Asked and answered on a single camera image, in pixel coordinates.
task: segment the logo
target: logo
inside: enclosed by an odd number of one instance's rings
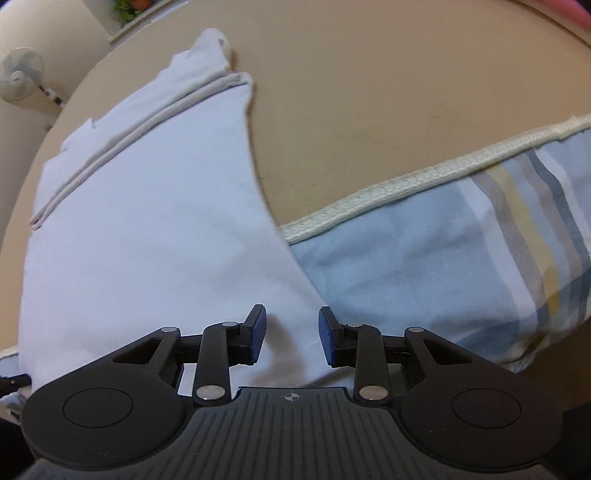
[[[298,401],[299,399],[302,398],[302,396],[298,395],[295,392],[289,392],[285,397],[283,397],[284,399],[286,399],[289,403],[293,403],[295,401]]]

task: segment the white folded t-shirt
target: white folded t-shirt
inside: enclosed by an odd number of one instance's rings
[[[46,163],[33,212],[20,356],[33,388],[163,326],[183,335],[267,308],[258,363],[232,387],[328,380],[323,300],[262,198],[249,148],[252,80],[206,30]],[[190,392],[183,382],[181,393]]]

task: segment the green leaves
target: green leaves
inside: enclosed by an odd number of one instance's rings
[[[141,13],[131,5],[131,1],[129,0],[115,0],[115,12],[119,17],[122,27],[134,20]]]

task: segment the potted plant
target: potted plant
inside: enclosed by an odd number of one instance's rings
[[[115,12],[119,17],[121,26],[133,21],[141,12],[146,11],[154,3],[154,0],[115,0]]]

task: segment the pink object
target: pink object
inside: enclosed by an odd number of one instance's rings
[[[558,12],[585,28],[591,29],[591,14],[575,0],[542,0]]]

